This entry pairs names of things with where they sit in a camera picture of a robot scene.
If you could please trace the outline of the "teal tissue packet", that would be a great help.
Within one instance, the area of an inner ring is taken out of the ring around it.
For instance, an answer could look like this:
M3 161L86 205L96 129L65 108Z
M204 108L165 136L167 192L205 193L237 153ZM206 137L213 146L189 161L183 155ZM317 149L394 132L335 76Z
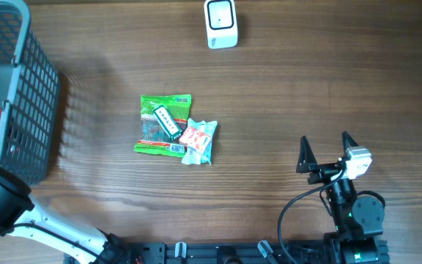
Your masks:
M192 120L191 118L188 119L188 126L194 127L208 135L210 135L212 137L212 141L213 141L213 136L215 133L215 130L218 126L218 122L217 121L211 121L211 122L205 122L205 121L201 121L201 122L196 122L194 120ZM205 150L204 154L200 154L198 152L196 152L194 149L192 148L188 148L186 147L186 153L185 156L182 158L182 163L183 164L187 164L187 165L191 165L191 164L211 164L212 163L212 141L209 144L209 146L207 147L207 149Z

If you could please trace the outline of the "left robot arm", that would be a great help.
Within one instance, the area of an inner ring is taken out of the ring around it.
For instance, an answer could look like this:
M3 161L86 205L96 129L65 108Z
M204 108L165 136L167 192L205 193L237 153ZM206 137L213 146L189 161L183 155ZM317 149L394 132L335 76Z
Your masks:
M73 223L41 205L18 177L0 167L0 236L28 238L67 254L66 263L133 263L113 234Z

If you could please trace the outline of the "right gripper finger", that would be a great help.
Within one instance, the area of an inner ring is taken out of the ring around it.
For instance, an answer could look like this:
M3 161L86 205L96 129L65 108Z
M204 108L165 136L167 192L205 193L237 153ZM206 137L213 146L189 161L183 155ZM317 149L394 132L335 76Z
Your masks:
M317 160L306 136L300 138L300 154L297 162L296 173L305 174L317 169Z
M341 136L345 156L354 156L358 150L359 144L350 136L347 131L344 131Z

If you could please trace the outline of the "green snack bag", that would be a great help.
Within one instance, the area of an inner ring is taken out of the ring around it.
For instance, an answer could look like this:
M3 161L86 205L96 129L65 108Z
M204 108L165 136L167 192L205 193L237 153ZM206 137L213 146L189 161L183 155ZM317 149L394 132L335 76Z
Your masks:
M182 129L182 132L188 126L188 118L192 96L184 95L142 95L141 96L141 129L142 137L134 146L137 153L146 153L151 155L167 155L182 158L186 149L179 143L179 138L170 140L164 130L159 125L155 116L154 109L164 105Z

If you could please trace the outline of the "green white medicine box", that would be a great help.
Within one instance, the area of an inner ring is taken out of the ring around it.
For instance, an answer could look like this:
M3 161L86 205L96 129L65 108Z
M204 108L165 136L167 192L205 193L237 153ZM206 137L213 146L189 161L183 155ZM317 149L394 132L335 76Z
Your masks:
M169 110L164 105L160 105L154 109L153 115L170 140L181 137L182 129L178 126Z

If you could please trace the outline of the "small orange white box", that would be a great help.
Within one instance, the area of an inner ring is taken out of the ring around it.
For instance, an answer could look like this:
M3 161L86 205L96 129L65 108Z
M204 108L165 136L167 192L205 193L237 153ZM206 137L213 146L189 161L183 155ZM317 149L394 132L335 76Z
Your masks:
M204 154L211 141L210 135L191 126L188 126L179 138L180 144L192 148L200 154Z

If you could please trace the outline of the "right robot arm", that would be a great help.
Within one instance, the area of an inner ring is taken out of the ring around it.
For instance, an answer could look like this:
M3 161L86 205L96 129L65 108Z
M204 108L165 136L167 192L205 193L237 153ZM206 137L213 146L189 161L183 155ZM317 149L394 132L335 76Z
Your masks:
M333 218L335 232L324 235L331 263L389 263L383 234L386 202L374 191L356 191L354 180L371 165L370 151L346 131L342 133L344 154L336 162L318 164L305 136L300 139L296 172L308 173L308 184L320 184L319 195Z

